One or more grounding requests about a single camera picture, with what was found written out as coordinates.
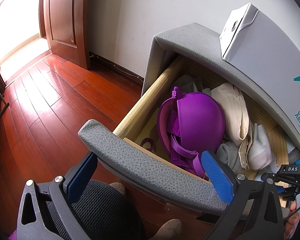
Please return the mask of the person's right hand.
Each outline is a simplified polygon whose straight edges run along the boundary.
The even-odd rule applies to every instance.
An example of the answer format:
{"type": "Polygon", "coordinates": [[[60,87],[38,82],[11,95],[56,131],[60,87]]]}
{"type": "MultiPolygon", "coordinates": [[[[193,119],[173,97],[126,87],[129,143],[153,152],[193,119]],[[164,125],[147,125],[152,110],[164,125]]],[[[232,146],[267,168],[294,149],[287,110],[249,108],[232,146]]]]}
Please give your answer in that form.
{"type": "MultiPolygon", "coordinates": [[[[292,202],[292,204],[290,205],[290,213],[294,212],[294,210],[296,209],[296,202],[292,202]]],[[[290,234],[292,233],[292,231],[294,230],[294,225],[299,221],[299,214],[295,213],[293,216],[291,216],[286,224],[285,224],[285,231],[284,231],[284,235],[283,235],[283,239],[289,239],[290,234]]]]}

